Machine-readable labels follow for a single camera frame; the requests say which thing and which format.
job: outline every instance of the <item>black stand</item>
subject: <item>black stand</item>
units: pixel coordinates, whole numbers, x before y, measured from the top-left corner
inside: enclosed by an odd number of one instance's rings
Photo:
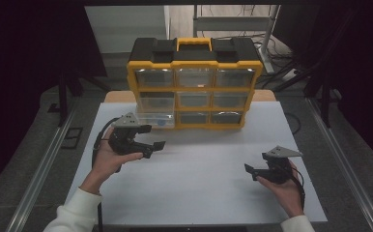
[[[320,60],[312,66],[310,69],[295,75],[292,79],[286,81],[283,84],[280,84],[273,88],[274,92],[280,92],[286,89],[289,86],[297,83],[300,80],[303,80],[309,76],[308,83],[303,89],[304,95],[307,98],[315,97],[320,87],[322,87],[322,105],[321,105],[321,118],[325,122],[326,126],[330,127],[329,122],[329,103],[330,103],[330,72],[331,72],[331,62],[330,58],[332,57],[334,50],[338,47],[340,40],[343,37],[344,32],[347,27],[352,22],[358,8],[348,8],[346,14],[343,15],[343,18],[340,22],[340,25],[336,29],[333,39],[330,41],[327,49],[324,51]]]

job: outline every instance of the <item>yellow and black storage box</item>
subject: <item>yellow and black storage box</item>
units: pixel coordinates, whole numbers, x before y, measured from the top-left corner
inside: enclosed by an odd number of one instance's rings
[[[139,38],[127,69],[141,124],[238,129],[263,66],[249,38]]]

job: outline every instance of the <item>gray floor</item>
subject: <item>gray floor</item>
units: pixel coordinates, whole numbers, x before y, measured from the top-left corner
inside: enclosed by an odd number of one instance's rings
[[[174,9],[173,13],[180,11],[190,14],[190,8],[187,11],[180,8]],[[211,8],[211,11],[216,14],[215,8]],[[177,23],[180,22],[173,21],[172,26],[182,28]],[[279,53],[287,52],[285,47],[282,44],[280,45],[277,47],[277,51]],[[108,77],[98,77],[98,79],[110,85],[113,89],[128,89],[124,68],[128,55],[103,54],[103,57]],[[280,81],[272,82],[267,88],[272,88]],[[82,84],[85,89],[83,96],[78,99],[69,97],[70,103],[78,102],[70,128],[83,129],[78,146],[76,149],[60,149],[58,151],[22,231],[43,230],[55,218],[56,208],[63,204],[66,199],[99,105],[105,96],[105,93],[97,86],[84,80],[82,80]],[[330,149],[329,143],[318,127],[313,112],[302,94],[304,84],[305,81],[276,93],[276,98],[282,104],[284,112],[289,113],[287,119],[291,129],[295,131],[301,127],[294,134],[294,137],[299,149],[305,154],[303,158],[305,165],[329,220],[326,223],[313,224],[313,226],[316,231],[372,231],[356,196],[351,191],[338,165],[335,154]],[[58,102],[57,88],[49,89],[43,93],[41,109],[35,121],[20,143],[13,159],[0,176],[0,231],[6,230],[14,215],[14,210],[28,187],[54,133],[57,131],[58,114],[47,112],[50,105],[56,102]],[[292,115],[300,119],[300,125]],[[373,202],[373,151],[344,119],[337,109],[336,103],[330,105],[330,122],[332,125],[331,131]],[[250,232],[280,231],[280,227],[277,224],[266,224],[249,226],[246,230]],[[118,230],[117,228],[106,227],[105,231],[128,231],[128,229]]]

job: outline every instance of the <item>white table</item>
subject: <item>white table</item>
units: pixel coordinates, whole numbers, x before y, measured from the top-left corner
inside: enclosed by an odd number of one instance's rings
[[[102,103],[67,200],[91,168],[92,148],[110,119],[133,112],[134,103]],[[274,196],[252,181],[244,163],[267,168],[262,152],[276,145],[298,150],[278,101],[253,102],[241,130],[153,130],[138,142],[166,141],[150,159],[123,165],[100,192],[104,224],[125,227],[251,225],[287,218]],[[304,211],[327,221],[301,158]]]

